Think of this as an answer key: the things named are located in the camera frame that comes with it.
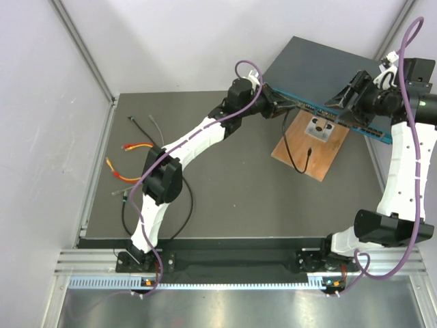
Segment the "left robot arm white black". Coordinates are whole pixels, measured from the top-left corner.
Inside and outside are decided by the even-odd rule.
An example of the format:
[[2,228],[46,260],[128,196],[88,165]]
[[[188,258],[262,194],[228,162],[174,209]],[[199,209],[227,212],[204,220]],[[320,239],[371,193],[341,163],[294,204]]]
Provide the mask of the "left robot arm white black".
[[148,153],[143,175],[138,182],[142,191],[139,221],[126,251],[132,264],[140,271],[154,265],[158,232],[170,205],[181,193],[183,171],[209,147],[224,141],[242,125],[243,118],[261,114],[270,119],[296,107],[290,98],[274,91],[267,84],[254,84],[238,78],[228,89],[227,96],[193,130],[177,141],[154,146]]

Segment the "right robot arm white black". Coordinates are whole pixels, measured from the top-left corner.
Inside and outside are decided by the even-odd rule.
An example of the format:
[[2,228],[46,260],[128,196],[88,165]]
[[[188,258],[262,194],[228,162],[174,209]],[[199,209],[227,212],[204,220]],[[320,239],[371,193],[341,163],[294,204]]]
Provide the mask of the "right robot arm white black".
[[434,227],[425,223],[423,197],[436,144],[436,95],[426,85],[434,66],[430,59],[400,61],[392,52],[382,59],[377,77],[361,70],[326,102],[341,111],[342,121],[359,127],[369,126],[377,116],[389,118],[392,151],[377,209],[358,211],[353,226],[324,239],[318,254],[324,269],[350,263],[357,250],[411,249],[433,236]]

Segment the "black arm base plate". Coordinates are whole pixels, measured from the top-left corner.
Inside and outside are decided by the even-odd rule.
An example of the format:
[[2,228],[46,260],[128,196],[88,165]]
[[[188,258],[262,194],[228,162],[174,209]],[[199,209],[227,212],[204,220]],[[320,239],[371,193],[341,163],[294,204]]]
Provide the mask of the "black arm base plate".
[[330,250],[332,236],[296,238],[160,239],[155,250],[164,272],[203,267],[274,267],[292,273],[356,272],[351,257]]

